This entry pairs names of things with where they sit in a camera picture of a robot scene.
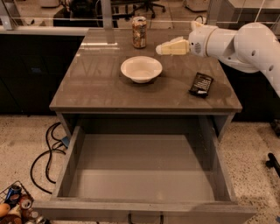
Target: office chair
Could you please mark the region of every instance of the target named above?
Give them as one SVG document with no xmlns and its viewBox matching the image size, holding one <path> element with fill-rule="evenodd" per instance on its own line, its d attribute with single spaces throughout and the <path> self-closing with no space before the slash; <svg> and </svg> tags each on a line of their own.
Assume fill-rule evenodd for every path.
<svg viewBox="0 0 280 224">
<path fill-rule="evenodd" d="M 161 4 L 158 4 L 158 3 L 153 3 L 153 2 L 156 2 L 156 1 L 158 1 L 158 0 L 146 0 L 140 6 L 133 5 L 133 11 L 135 12 L 137 10 L 144 9 L 144 8 L 146 9 L 146 11 L 148 11 L 148 9 L 150 9 L 151 10 L 151 18 L 155 18 L 156 17 L 156 13 L 153 10 L 154 6 L 162 8 L 163 12 L 165 12 L 165 6 L 163 6 Z"/>
</svg>

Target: terrazzo floor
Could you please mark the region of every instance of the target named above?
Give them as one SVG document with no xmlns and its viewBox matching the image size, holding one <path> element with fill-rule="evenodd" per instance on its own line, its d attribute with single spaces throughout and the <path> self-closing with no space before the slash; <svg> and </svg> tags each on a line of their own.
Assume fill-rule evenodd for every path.
<svg viewBox="0 0 280 224">
<path fill-rule="evenodd" d="M 57 121 L 56 116 L 0 115 L 0 188 L 19 180 L 35 200 L 50 199 L 50 194 L 41 192 L 32 183 L 30 168 L 35 158 L 48 150 L 46 131 Z M 54 135 L 62 138 L 65 135 L 62 127 Z M 265 122 L 232 122 L 220 142 L 220 153 L 226 161 L 238 203 L 257 209 L 256 216 L 246 224 L 279 223 L 280 178 L 274 169 L 265 166 L 269 152 L 280 160 L 280 139 Z M 50 177 L 55 180 L 64 156 L 53 155 Z M 43 157 L 34 167 L 34 178 L 51 191 L 54 185 L 45 178 L 46 159 Z"/>
</svg>

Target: power cord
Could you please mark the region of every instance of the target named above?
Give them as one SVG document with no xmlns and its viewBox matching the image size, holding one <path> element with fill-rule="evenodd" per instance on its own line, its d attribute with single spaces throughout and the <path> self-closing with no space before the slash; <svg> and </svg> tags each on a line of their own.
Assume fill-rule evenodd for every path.
<svg viewBox="0 0 280 224">
<path fill-rule="evenodd" d="M 51 162 L 53 159 L 53 152 L 58 152 L 58 153 L 62 153 L 64 155 L 66 155 L 66 153 L 63 150 L 60 150 L 59 147 L 61 146 L 65 146 L 63 144 L 63 142 L 61 141 L 61 139 L 58 139 L 57 137 L 54 136 L 53 132 L 54 130 L 60 126 L 60 122 L 56 122 L 55 124 L 53 124 L 51 127 L 48 128 L 47 132 L 45 133 L 45 141 L 48 147 L 47 151 L 44 151 L 43 153 L 41 153 L 33 162 L 33 164 L 31 165 L 31 169 L 30 169 L 30 177 L 31 177 L 31 181 L 32 183 L 39 188 L 41 191 L 45 192 L 45 193 L 49 193 L 52 194 L 52 192 L 46 190 L 45 188 L 43 188 L 42 186 L 40 186 L 39 184 L 37 184 L 37 182 L 35 181 L 35 178 L 33 177 L 33 169 L 35 164 L 46 154 L 49 154 L 49 158 L 47 161 L 47 165 L 45 167 L 45 176 L 47 178 L 48 181 L 50 181 L 51 183 L 55 184 L 56 182 L 51 180 L 49 177 L 49 171 L 50 171 L 50 166 L 51 166 Z M 52 146 L 50 145 L 49 142 L 49 136 L 51 135 L 52 139 L 54 141 L 56 141 Z"/>
</svg>

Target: brown tabletop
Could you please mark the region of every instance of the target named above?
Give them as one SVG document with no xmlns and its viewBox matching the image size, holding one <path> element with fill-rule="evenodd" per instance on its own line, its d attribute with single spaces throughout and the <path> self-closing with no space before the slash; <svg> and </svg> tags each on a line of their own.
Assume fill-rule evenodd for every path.
<svg viewBox="0 0 280 224">
<path fill-rule="evenodd" d="M 89 30 L 76 53 L 50 108 L 59 113 L 148 112 L 232 114 L 239 103 L 221 65 L 214 58 L 191 54 L 158 55 L 156 46 L 188 31 L 148 30 L 147 46 L 132 45 L 132 30 Z M 121 72 L 121 64 L 134 56 L 157 59 L 163 72 L 137 84 Z M 189 94 L 197 72 L 214 78 L 206 99 Z"/>
</svg>

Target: can lid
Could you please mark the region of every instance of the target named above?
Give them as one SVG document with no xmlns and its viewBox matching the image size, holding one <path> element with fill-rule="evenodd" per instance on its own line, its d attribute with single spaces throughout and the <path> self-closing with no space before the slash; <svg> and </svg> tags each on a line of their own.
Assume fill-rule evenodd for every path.
<svg viewBox="0 0 280 224">
<path fill-rule="evenodd" d="M 133 17 L 133 21 L 134 22 L 142 22 L 142 21 L 146 21 L 145 17 Z"/>
</svg>

